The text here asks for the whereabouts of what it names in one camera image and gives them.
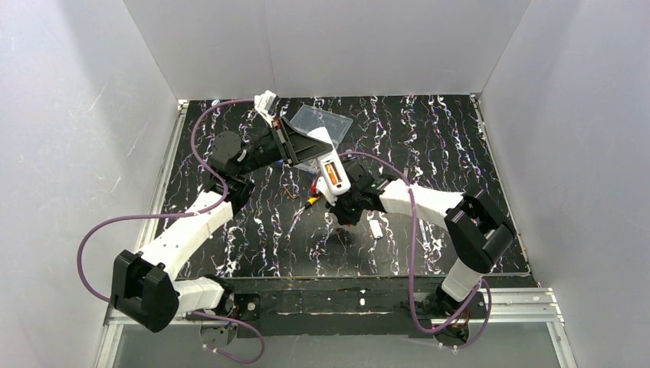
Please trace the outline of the orange battery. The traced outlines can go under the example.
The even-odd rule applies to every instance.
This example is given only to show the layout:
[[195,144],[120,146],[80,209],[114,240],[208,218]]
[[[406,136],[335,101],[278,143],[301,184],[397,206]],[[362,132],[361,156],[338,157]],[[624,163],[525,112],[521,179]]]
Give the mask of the orange battery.
[[328,176],[330,177],[330,181],[332,182],[332,184],[334,186],[340,186],[341,178],[337,171],[335,163],[326,164],[326,171],[328,173]]

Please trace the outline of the white remote control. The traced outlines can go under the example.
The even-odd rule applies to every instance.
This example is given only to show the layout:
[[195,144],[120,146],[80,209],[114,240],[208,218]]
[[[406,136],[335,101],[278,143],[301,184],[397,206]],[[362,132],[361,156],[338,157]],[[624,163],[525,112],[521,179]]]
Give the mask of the white remote control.
[[333,142],[327,128],[324,126],[318,127],[315,130],[311,130],[308,136],[326,144],[325,153],[319,155],[316,161],[327,191],[333,199],[331,203],[334,203],[336,201],[335,197],[341,196],[350,190],[351,181],[348,179],[340,157],[333,147]]

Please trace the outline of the white battery cover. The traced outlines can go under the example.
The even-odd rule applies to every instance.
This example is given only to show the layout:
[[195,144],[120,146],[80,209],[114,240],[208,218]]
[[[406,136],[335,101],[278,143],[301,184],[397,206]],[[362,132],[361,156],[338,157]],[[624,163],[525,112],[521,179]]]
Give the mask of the white battery cover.
[[369,220],[369,228],[373,239],[381,239],[383,237],[382,226],[376,219]]

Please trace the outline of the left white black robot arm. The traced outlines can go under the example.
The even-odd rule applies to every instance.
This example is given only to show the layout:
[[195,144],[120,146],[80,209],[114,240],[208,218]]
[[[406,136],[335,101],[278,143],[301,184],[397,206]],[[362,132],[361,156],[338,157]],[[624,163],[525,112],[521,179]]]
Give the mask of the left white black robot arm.
[[246,174],[280,160],[295,166],[335,152],[326,128],[302,133],[285,118],[270,123],[249,144],[225,131],[213,145],[207,168],[212,177],[195,202],[138,252],[124,250],[113,262],[111,307],[152,332],[160,332],[179,314],[225,309],[232,289],[223,280],[177,277],[202,244],[245,207],[254,190]]

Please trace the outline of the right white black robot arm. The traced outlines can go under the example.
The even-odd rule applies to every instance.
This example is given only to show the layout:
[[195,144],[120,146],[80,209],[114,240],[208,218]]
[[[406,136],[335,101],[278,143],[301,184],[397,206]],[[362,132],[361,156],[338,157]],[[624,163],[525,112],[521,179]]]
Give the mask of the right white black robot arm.
[[444,229],[457,255],[437,297],[459,304],[515,242],[511,220],[481,188],[443,192],[408,184],[393,172],[374,176],[355,159],[319,162],[317,188],[341,225],[356,225],[363,212],[409,215]]

